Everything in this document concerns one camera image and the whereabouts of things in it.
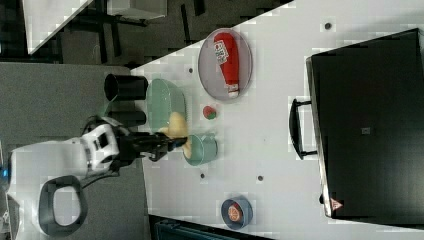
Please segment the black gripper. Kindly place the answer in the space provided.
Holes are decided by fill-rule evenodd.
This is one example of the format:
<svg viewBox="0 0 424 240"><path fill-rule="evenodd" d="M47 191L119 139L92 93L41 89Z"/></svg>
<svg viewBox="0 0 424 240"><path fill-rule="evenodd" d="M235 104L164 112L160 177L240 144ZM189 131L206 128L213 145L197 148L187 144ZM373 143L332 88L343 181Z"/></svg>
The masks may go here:
<svg viewBox="0 0 424 240"><path fill-rule="evenodd" d="M187 138L172 139L166 134L155 132L125 132L122 129L114 131L119 153L114 158L115 167L126 167L140 157L140 154L149 153L148 159L157 162L175 148L182 147Z"/></svg>

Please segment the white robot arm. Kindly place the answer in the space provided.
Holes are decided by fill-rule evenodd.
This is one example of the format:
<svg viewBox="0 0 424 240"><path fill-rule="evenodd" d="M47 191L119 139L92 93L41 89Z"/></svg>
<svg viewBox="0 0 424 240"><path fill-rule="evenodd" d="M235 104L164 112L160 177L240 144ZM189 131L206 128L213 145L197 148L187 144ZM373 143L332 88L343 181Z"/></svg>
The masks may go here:
<svg viewBox="0 0 424 240"><path fill-rule="evenodd" d="M186 137L131 132L101 121L79 137L14 149L2 166L8 240L48 240L75 233L88 214L84 189L119 174L143 153L155 162Z"/></svg>

